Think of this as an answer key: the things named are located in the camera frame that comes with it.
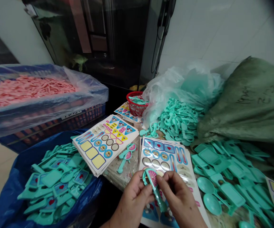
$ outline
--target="small basket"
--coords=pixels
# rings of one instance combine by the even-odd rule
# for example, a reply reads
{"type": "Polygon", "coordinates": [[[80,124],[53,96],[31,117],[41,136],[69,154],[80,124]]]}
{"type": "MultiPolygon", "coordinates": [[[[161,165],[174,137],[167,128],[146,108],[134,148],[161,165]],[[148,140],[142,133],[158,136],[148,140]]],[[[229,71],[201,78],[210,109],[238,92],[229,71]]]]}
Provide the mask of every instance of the small basket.
{"type": "Polygon", "coordinates": [[[134,102],[132,102],[132,99],[129,99],[128,97],[138,97],[140,99],[143,99],[142,93],[143,92],[130,92],[127,95],[128,106],[129,106],[130,112],[133,116],[142,116],[143,111],[147,108],[148,104],[146,104],[146,105],[135,104],[134,102]]]}

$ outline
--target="person's left hand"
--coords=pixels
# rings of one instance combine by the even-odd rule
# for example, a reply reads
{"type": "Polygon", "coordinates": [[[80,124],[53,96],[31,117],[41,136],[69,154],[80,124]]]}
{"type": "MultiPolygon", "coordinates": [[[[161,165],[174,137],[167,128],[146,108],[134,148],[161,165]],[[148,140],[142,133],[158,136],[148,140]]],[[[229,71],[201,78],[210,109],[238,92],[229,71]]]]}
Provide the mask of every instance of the person's left hand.
{"type": "Polygon", "coordinates": [[[136,172],[124,189],[116,211],[107,222],[110,228],[138,227],[144,207],[154,201],[152,186],[143,184],[143,172],[136,172]]]}

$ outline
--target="table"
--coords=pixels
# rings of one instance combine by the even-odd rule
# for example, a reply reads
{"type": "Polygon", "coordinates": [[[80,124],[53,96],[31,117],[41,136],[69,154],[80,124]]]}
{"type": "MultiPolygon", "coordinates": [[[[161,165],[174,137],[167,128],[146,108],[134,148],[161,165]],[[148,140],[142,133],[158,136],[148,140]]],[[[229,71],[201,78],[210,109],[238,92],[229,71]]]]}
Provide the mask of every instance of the table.
{"type": "MultiPolygon", "coordinates": [[[[134,127],[137,128],[138,130],[141,129],[140,125],[135,124],[134,127]]],[[[162,132],[157,131],[157,133],[159,134],[159,139],[165,140],[162,132]]],[[[125,186],[130,181],[132,175],[138,171],[139,153],[140,153],[139,151],[140,136],[138,136],[133,141],[133,143],[136,144],[137,149],[133,152],[132,158],[130,159],[130,163],[126,162],[126,164],[124,165],[122,174],[119,174],[117,172],[118,167],[120,166],[122,161],[118,158],[115,158],[111,162],[111,164],[108,166],[108,168],[105,170],[105,172],[103,173],[103,176],[106,177],[112,184],[114,184],[121,191],[124,190],[125,186]]],[[[190,147],[186,147],[186,148],[190,151],[191,155],[195,154],[190,147]]],[[[214,227],[219,227],[219,228],[233,227],[234,228],[234,227],[238,227],[238,223],[240,221],[247,221],[247,222],[249,221],[248,211],[244,209],[243,207],[240,207],[239,209],[237,209],[232,217],[230,217],[228,213],[224,212],[224,206],[222,206],[222,208],[223,208],[223,212],[220,216],[215,216],[211,214],[208,210],[206,210],[212,228],[214,227]]],[[[260,227],[258,219],[256,217],[254,218],[254,221],[255,221],[255,224],[257,224],[257,227],[260,227]]]]}

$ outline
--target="plastic bag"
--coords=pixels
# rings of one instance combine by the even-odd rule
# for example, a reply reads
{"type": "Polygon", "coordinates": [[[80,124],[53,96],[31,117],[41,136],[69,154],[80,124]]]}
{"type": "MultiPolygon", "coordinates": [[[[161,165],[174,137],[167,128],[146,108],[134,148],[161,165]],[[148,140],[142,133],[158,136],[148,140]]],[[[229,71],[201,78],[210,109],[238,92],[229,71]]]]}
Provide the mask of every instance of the plastic bag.
{"type": "MultiPolygon", "coordinates": [[[[39,142],[17,156],[9,178],[0,194],[0,228],[44,227],[31,220],[26,221],[27,216],[23,212],[27,209],[27,203],[25,200],[17,200],[17,196],[25,189],[25,184],[31,175],[30,167],[32,164],[40,163],[47,150],[53,150],[56,145],[70,143],[72,142],[71,136],[80,135],[85,131],[87,130],[61,132],[39,142]]],[[[79,225],[81,222],[85,225],[84,227],[88,227],[97,210],[95,199],[99,195],[101,187],[101,178],[93,177],[66,218],[59,223],[45,227],[68,227],[73,222],[75,225],[79,225]]]]}
{"type": "Polygon", "coordinates": [[[65,80],[78,92],[46,96],[0,107],[0,137],[103,104],[108,100],[108,88],[88,74],[52,64],[0,65],[0,81],[18,78],[20,74],[65,80]]]}
{"type": "Polygon", "coordinates": [[[169,98],[209,109],[218,97],[223,83],[219,74],[210,73],[209,69],[198,63],[186,68],[169,68],[164,74],[151,80],[143,92],[143,98],[150,101],[142,115],[144,128],[147,129],[156,121],[169,98]]]}
{"type": "Polygon", "coordinates": [[[274,143],[274,66],[252,57],[241,62],[197,132],[194,145],[226,137],[274,143]]]}

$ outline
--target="blue plastic crate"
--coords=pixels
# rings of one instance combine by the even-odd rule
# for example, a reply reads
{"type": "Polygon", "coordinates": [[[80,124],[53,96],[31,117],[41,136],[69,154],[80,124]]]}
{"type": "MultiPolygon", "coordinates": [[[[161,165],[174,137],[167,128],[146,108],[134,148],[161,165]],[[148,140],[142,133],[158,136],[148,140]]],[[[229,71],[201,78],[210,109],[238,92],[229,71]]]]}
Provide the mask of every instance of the blue plastic crate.
{"type": "MultiPolygon", "coordinates": [[[[30,73],[38,76],[47,76],[50,74],[58,73],[66,76],[64,71],[57,71],[54,65],[52,64],[42,64],[42,65],[33,65],[33,66],[23,66],[19,64],[4,65],[7,68],[0,67],[0,82],[6,79],[9,79],[7,75],[14,76],[13,78],[19,77],[15,72],[21,74],[30,73]]],[[[85,102],[84,100],[77,100],[72,104],[66,104],[62,109],[67,109],[67,107],[77,106],[79,102],[85,102]]],[[[41,106],[38,104],[31,104],[31,108],[39,110],[41,112],[41,106]]],[[[4,113],[8,114],[13,110],[3,110],[4,113]]],[[[56,120],[48,121],[44,124],[22,130],[20,132],[0,137],[0,143],[9,149],[20,153],[25,149],[31,147],[32,145],[44,140],[45,138],[54,135],[61,131],[66,130],[75,130],[79,128],[84,128],[90,124],[94,124],[99,121],[102,117],[105,116],[105,103],[92,106],[86,110],[81,110],[81,113],[73,114],[65,119],[59,118],[56,120]]]]}

